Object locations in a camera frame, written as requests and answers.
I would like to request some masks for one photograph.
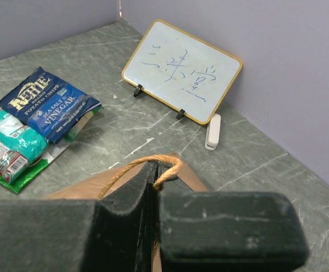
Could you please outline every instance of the kettle logo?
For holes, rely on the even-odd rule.
[[[47,87],[50,78],[39,77],[35,82],[25,84],[18,93],[17,98],[12,99],[9,104],[20,111],[32,99],[34,99],[44,88]]]

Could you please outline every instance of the brown paper bag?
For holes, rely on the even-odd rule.
[[[180,158],[178,154],[170,154],[171,156],[176,156]],[[140,169],[143,167],[143,164],[137,165],[136,167],[129,170],[120,180],[118,180],[107,192],[106,196],[124,183],[129,181],[132,177],[134,177]],[[84,181],[78,182],[72,186],[64,188],[60,191],[57,191],[53,194],[47,195],[44,197],[45,199],[92,199],[96,198],[99,194],[100,190],[104,187],[104,185],[109,182],[109,180],[118,173],[122,168],[113,168],[107,170],[103,173],[100,173],[94,177],[90,177]],[[189,188],[193,191],[197,192],[206,192],[208,191],[204,184],[200,181],[197,175],[193,172],[193,170],[186,164],[183,164],[182,169],[178,173],[178,177],[183,180]],[[161,263],[159,253],[154,256],[153,262],[153,272],[161,272]]]

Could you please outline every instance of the whiteboard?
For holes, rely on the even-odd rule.
[[[230,54],[162,21],[154,21],[122,77],[199,124],[210,121],[240,72]]]

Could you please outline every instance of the lavender wall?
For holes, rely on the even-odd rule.
[[[0,60],[114,23],[118,0],[0,0]]]
[[[141,33],[164,19],[242,58],[227,100],[329,184],[329,1],[121,1]]]

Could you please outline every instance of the black padded object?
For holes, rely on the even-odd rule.
[[[102,201],[0,201],[0,272],[150,272],[156,171]]]
[[[277,193],[160,193],[163,272],[293,271],[309,254],[292,204]]]

